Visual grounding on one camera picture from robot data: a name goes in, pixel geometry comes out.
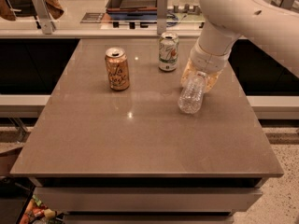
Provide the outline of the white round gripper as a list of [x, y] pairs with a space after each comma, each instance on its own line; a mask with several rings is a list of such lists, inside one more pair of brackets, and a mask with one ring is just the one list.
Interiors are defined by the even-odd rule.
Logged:
[[182, 74], [181, 87], [184, 88], [189, 76], [195, 75], [199, 70], [206, 73], [205, 93], [210, 92], [218, 81], [221, 70], [228, 63], [230, 52], [230, 41], [215, 41], [209, 46], [207, 42], [197, 39], [190, 51], [190, 59], [187, 61]]

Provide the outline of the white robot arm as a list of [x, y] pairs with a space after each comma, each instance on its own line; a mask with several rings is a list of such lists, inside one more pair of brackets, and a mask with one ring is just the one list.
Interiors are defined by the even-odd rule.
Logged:
[[200, 0], [206, 20], [182, 81], [201, 70], [215, 82], [228, 63], [247, 95], [299, 92], [299, 16], [267, 0]]

